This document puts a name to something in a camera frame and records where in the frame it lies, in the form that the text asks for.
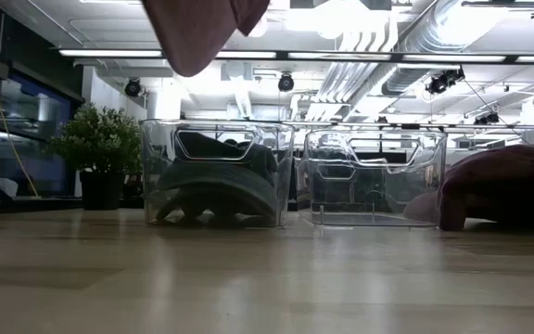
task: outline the potted plant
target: potted plant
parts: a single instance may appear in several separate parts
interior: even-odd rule
[[[123,109],[85,104],[50,144],[80,172],[85,210],[117,210],[124,175],[141,169],[139,125]]]

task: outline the red cloth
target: red cloth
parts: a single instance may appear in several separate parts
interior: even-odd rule
[[[414,199],[405,216],[461,230],[467,217],[534,225],[534,145],[480,152],[455,163],[438,195]]]
[[[143,0],[172,69],[183,76],[203,71],[232,33],[248,35],[270,0]]]

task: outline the clear plastic bin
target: clear plastic bin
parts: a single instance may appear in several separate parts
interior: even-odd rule
[[[310,208],[301,216],[318,225],[435,225],[433,212],[419,212],[417,203],[441,187],[445,154],[443,133],[308,133],[298,178]]]
[[[141,124],[148,224],[284,223],[292,127],[220,121]]]

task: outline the green plant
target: green plant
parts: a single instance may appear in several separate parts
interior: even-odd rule
[[[50,147],[78,171],[141,171],[139,125],[123,109],[100,110],[93,103],[81,106]]]

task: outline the track light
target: track light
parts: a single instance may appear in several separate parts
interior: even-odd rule
[[[442,94],[463,79],[463,68],[460,68],[457,71],[443,71],[440,75],[432,76],[432,81],[426,86],[426,91],[429,94]]]
[[[279,88],[280,92],[291,92],[294,89],[294,79],[292,79],[292,74],[282,74],[282,78],[279,79],[279,84],[277,85],[277,87]]]
[[[489,125],[489,124],[495,124],[498,122],[500,122],[500,116],[498,116],[497,112],[492,111],[483,117],[475,118],[475,121],[473,122],[473,124],[474,125]]]
[[[125,94],[130,97],[140,97],[146,91],[140,84],[141,79],[131,78],[125,86]]]

